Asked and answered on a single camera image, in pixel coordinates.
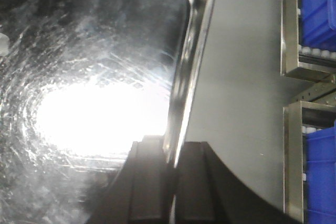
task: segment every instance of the metal shelf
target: metal shelf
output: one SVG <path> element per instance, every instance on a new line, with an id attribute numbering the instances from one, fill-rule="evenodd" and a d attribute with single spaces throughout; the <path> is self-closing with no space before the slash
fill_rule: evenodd
<path id="1" fill-rule="evenodd" d="M 305 222 L 306 166 L 302 126 L 332 127 L 336 120 L 336 107 L 299 101 L 284 108 L 284 210 L 291 217 Z"/>
<path id="2" fill-rule="evenodd" d="M 336 62 L 304 54 L 300 46 L 299 0 L 282 0 L 281 74 L 318 82 L 336 73 Z"/>

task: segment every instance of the gray wall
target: gray wall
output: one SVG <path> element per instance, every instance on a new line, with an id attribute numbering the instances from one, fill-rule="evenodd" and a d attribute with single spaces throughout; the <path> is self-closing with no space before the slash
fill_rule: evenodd
<path id="1" fill-rule="evenodd" d="M 216 0 L 187 140 L 282 208 L 282 107 L 309 85 L 280 76 L 280 0 Z"/>

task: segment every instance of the blue plastic bin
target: blue plastic bin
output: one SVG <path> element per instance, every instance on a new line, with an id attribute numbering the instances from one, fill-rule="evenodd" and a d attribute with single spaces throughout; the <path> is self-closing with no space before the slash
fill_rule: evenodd
<path id="1" fill-rule="evenodd" d="M 307 161 L 336 161 L 336 126 L 307 134 Z"/>
<path id="2" fill-rule="evenodd" d="M 302 0 L 303 45 L 336 51 L 336 0 Z"/>
<path id="3" fill-rule="evenodd" d="M 309 210 L 308 220 L 310 224 L 335 224 L 336 216 Z"/>
<path id="4" fill-rule="evenodd" d="M 336 215 L 336 162 L 308 161 L 307 185 L 308 209 Z"/>

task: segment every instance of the storage rack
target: storage rack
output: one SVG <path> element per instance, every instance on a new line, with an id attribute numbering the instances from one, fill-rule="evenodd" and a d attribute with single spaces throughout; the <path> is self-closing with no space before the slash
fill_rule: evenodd
<path id="1" fill-rule="evenodd" d="M 302 46 L 300 0 L 282 0 L 281 75 L 312 81 L 284 108 L 284 211 L 308 223 L 306 151 L 302 126 L 332 127 L 336 120 L 336 54 Z"/>

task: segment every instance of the stainless steel tray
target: stainless steel tray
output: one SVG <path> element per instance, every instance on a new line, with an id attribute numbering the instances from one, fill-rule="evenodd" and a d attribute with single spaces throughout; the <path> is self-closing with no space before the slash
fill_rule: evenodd
<path id="1" fill-rule="evenodd" d="M 0 223 L 84 223 L 144 135 L 176 160 L 212 5 L 0 0 Z"/>

